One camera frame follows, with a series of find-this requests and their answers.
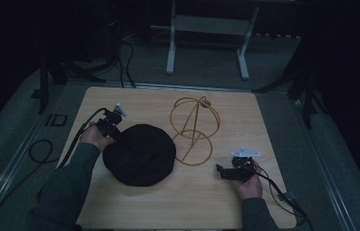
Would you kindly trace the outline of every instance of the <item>person's hand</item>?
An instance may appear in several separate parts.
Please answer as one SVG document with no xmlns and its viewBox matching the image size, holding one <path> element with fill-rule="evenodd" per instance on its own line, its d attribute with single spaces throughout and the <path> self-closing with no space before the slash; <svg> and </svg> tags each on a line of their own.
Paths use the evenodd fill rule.
<svg viewBox="0 0 360 231">
<path fill-rule="evenodd" d="M 100 151 L 103 151 L 106 146 L 115 143 L 116 141 L 110 137 L 103 137 L 94 124 L 94 122 L 90 122 L 90 127 L 82 133 L 80 142 L 92 143 L 97 146 Z"/>
<path fill-rule="evenodd" d="M 256 172 L 261 173 L 261 168 L 258 163 L 253 161 L 256 167 Z M 257 174 L 253 175 L 247 182 L 243 183 L 238 180 L 232 180 L 231 184 L 237 190 L 240 199 L 245 200 L 253 197 L 262 197 L 262 183 Z"/>
</svg>

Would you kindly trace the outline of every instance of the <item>wire frame object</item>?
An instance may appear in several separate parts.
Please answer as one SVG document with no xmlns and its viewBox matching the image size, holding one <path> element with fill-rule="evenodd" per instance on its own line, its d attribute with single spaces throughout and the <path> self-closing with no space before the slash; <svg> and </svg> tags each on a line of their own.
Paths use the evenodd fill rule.
<svg viewBox="0 0 360 231">
<path fill-rule="evenodd" d="M 174 122 L 173 122 L 174 112 L 181 105 L 192 104 L 192 103 L 193 103 L 193 107 L 190 110 L 190 113 L 187 116 L 187 118 L 183 124 L 183 127 L 181 129 L 176 128 L 176 126 L 174 125 Z M 207 135 L 196 129 L 197 122 L 198 122 L 198 113 L 200 112 L 200 107 L 202 107 L 204 109 L 208 109 L 216 120 L 217 127 L 216 127 L 215 131 L 212 132 L 211 134 Z M 194 122 L 192 124 L 193 129 L 190 129 L 190 128 L 188 129 L 187 127 L 188 127 L 188 124 L 190 123 L 192 116 L 194 116 Z M 186 166 L 200 166 L 200 165 L 203 165 L 204 163 L 206 163 L 211 158 L 211 156 L 213 154 L 213 144 L 210 141 L 210 138 L 219 130 L 220 119 L 219 119 L 219 113 L 213 107 L 211 107 L 210 101 L 208 101 L 205 96 L 201 97 L 200 99 L 183 97 L 183 98 L 180 98 L 179 100 L 177 100 L 174 103 L 173 109 L 171 110 L 171 113 L 170 113 L 170 123 L 171 123 L 171 126 L 173 127 L 173 129 L 176 131 L 176 135 L 172 138 L 173 140 L 175 140 L 178 136 L 181 136 L 186 139 L 190 139 L 192 141 L 189 149 L 187 150 L 186 154 L 182 158 L 179 158 L 178 156 L 176 156 L 176 160 L 178 162 L 180 162 Z M 200 140 L 207 140 L 207 142 L 210 144 L 210 153 L 204 160 L 197 162 L 197 163 L 190 163 L 186 159 L 189 156 L 189 154 L 191 153 L 195 144 Z"/>
</svg>

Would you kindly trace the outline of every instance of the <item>table leg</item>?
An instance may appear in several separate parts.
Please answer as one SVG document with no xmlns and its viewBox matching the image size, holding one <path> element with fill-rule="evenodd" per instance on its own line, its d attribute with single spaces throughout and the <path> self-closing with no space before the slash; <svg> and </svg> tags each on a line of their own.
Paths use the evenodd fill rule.
<svg viewBox="0 0 360 231">
<path fill-rule="evenodd" d="M 238 62 L 240 64 L 241 77 L 244 80 L 247 80 L 249 78 L 248 68 L 246 67 L 245 51 L 246 48 L 248 47 L 248 42 L 249 39 L 251 38 L 258 12 L 259 12 L 259 7 L 255 7 L 254 10 L 252 11 L 251 20 L 249 21 L 248 26 L 246 28 L 246 34 L 244 37 L 243 46 L 237 50 L 237 57 L 238 57 Z"/>
<path fill-rule="evenodd" d="M 171 25 L 170 25 L 170 48 L 168 49 L 166 73 L 172 74 L 174 71 L 174 56 L 176 54 L 175 40 L 175 18 L 176 18 L 176 1 L 171 1 Z"/>
</svg>

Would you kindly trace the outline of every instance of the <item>metal frame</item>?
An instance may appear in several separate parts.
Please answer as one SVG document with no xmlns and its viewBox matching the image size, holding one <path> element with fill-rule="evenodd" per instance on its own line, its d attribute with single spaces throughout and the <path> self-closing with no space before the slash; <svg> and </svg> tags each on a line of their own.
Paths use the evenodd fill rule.
<svg viewBox="0 0 360 231">
<path fill-rule="evenodd" d="M 250 20 L 226 19 L 213 17 L 199 17 L 176 14 L 176 1 L 171 1 L 171 22 L 170 22 L 170 47 L 168 49 L 166 73 L 174 72 L 174 60 L 176 53 L 175 33 L 176 31 L 189 31 L 212 34 L 226 34 L 244 36 L 243 45 L 237 49 L 237 58 L 240 64 L 241 77 L 244 80 L 249 78 L 246 67 L 245 51 L 259 12 L 259 7 L 252 11 Z"/>
</svg>

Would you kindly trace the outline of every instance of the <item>cable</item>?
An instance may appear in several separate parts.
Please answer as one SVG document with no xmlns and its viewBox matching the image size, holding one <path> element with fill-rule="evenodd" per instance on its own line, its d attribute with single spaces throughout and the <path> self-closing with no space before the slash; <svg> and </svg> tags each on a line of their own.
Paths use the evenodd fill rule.
<svg viewBox="0 0 360 231">
<path fill-rule="evenodd" d="M 34 156 L 33 156 L 33 147 L 36 146 L 38 143 L 40 142 L 46 142 L 48 143 L 49 145 L 49 150 L 47 152 L 47 155 L 45 156 L 45 158 L 41 161 L 41 160 L 38 160 L 36 159 Z M 1 207 L 4 205 L 4 203 L 6 202 L 6 200 L 10 197 L 10 195 L 12 195 L 15 190 L 18 189 L 18 187 L 20 187 L 22 184 L 24 184 L 25 181 L 27 181 L 28 178 L 30 178 L 42 165 L 44 164 L 50 164 L 50 163 L 54 163 L 54 162 L 57 162 L 59 160 L 59 158 L 56 158 L 56 159 L 53 159 L 53 160 L 50 160 L 48 161 L 48 158 L 51 156 L 51 153 L 52 153 L 52 150 L 53 150 L 53 144 L 51 143 L 51 141 L 49 140 L 39 140 L 39 141 L 35 141 L 31 144 L 30 148 L 29 148 L 29 156 L 31 158 L 32 161 L 38 163 L 39 165 L 36 166 L 30 173 L 28 173 L 23 179 L 21 179 L 21 181 L 14 186 L 14 188 L 12 188 L 7 194 L 6 196 L 2 199 L 2 201 L 0 202 L 0 209 Z"/>
<path fill-rule="evenodd" d="M 132 60 L 134 49 L 133 49 L 133 46 L 130 43 L 128 43 L 128 42 L 126 42 L 124 40 L 122 41 L 122 44 L 125 44 L 125 45 L 127 45 L 127 46 L 129 46 L 131 48 L 131 54 L 129 56 L 128 62 L 126 63 L 125 67 L 123 67 L 122 59 L 120 58 L 120 56 L 117 57 L 117 61 L 118 61 L 119 66 L 120 66 L 120 76 L 119 76 L 120 77 L 120 84 L 124 88 L 124 85 L 123 85 L 123 73 L 125 73 L 126 76 L 129 79 L 129 82 L 130 82 L 130 85 L 131 85 L 132 89 L 135 89 L 136 88 L 135 82 L 132 80 L 132 77 L 130 76 L 130 73 L 129 73 L 129 63 Z"/>
<path fill-rule="evenodd" d="M 293 201 L 291 201 L 290 199 L 288 199 L 288 198 L 286 197 L 286 195 L 285 195 L 283 192 L 280 191 L 280 189 L 279 189 L 279 188 L 277 187 L 277 185 L 273 182 L 273 180 L 270 179 L 268 173 L 267 173 L 263 168 L 257 166 L 258 168 L 260 168 L 262 171 L 265 172 L 266 176 L 263 175 L 263 174 L 261 174 L 261 173 L 259 173 L 259 172 L 257 172 L 257 171 L 254 171 L 254 170 L 250 169 L 249 167 L 246 167 L 246 166 L 244 165 L 244 163 L 241 163 L 241 160 L 239 160 L 239 161 L 240 161 L 240 167 L 244 167 L 244 168 L 247 169 L 248 171 L 253 172 L 253 173 L 257 174 L 258 176 L 266 179 L 266 180 L 270 183 L 270 194 L 271 194 L 273 200 L 275 201 L 275 203 L 276 203 L 279 207 L 281 207 L 283 210 L 285 210 L 286 212 L 288 212 L 288 213 L 290 213 L 290 214 L 292 214 L 292 215 L 294 215 L 294 216 L 296 216 L 296 217 L 304 218 L 304 219 L 308 222 L 311 230 L 314 230 L 313 225 L 312 225 L 312 222 L 311 222 L 310 219 L 308 218 L 307 214 L 300 208 L 300 206 L 298 205 L 298 203 L 297 203 L 295 200 L 294 200 L 294 202 L 293 202 Z M 276 201 L 275 197 L 273 196 L 272 187 L 274 187 L 274 188 L 276 189 L 276 191 L 278 192 L 278 194 L 283 198 L 283 200 L 285 200 L 294 210 L 298 211 L 298 212 L 300 213 L 300 215 L 297 215 L 297 214 L 295 214 L 295 213 L 291 213 L 290 211 L 288 211 L 287 209 L 285 209 L 283 206 L 281 206 L 281 205 Z"/>
<path fill-rule="evenodd" d="M 87 121 L 85 121 L 85 123 L 82 124 L 81 128 L 78 130 L 77 134 L 75 135 L 74 139 L 72 140 L 72 143 L 68 148 L 68 151 L 65 153 L 65 156 L 64 156 L 63 160 L 61 161 L 61 163 L 58 165 L 57 169 L 60 168 L 60 167 L 63 167 L 66 164 L 66 162 L 68 161 L 68 159 L 69 159 L 69 157 L 70 157 L 70 155 L 72 153 L 72 150 L 74 149 L 75 144 L 77 143 L 79 137 L 86 130 L 85 127 L 87 127 L 87 125 L 90 123 L 90 121 L 102 110 L 106 111 L 107 109 L 106 108 L 101 108 L 101 109 L 96 110 L 96 112 L 94 112 L 87 119 Z"/>
</svg>

